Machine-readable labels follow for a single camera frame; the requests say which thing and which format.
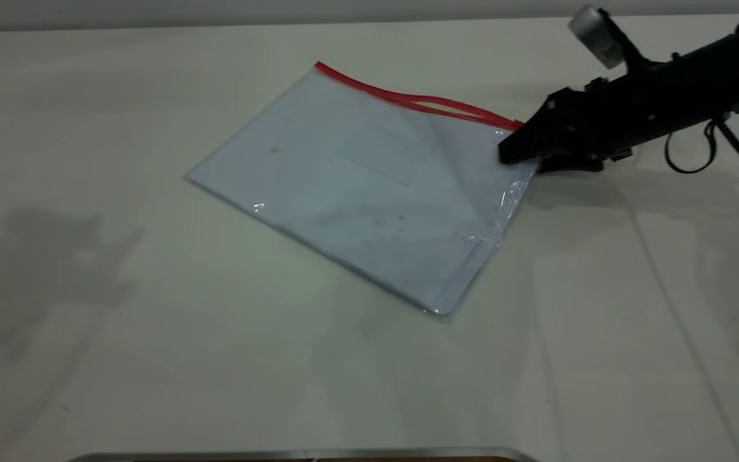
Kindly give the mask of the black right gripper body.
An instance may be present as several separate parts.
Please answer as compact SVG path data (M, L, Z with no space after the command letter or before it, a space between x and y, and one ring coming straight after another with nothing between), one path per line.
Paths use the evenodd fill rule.
M613 81L599 77L568 92L568 154L622 160L674 131L674 65L648 61Z

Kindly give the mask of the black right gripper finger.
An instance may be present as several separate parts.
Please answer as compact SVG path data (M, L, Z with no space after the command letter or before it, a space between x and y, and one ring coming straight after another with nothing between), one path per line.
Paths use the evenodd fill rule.
M549 94L532 117L499 143L501 163L511 166L534 158L584 156L586 143L580 131L584 95L578 90Z
M600 158L575 155L552 155L539 162L537 175L551 175L562 172L600 173L604 170L604 161Z

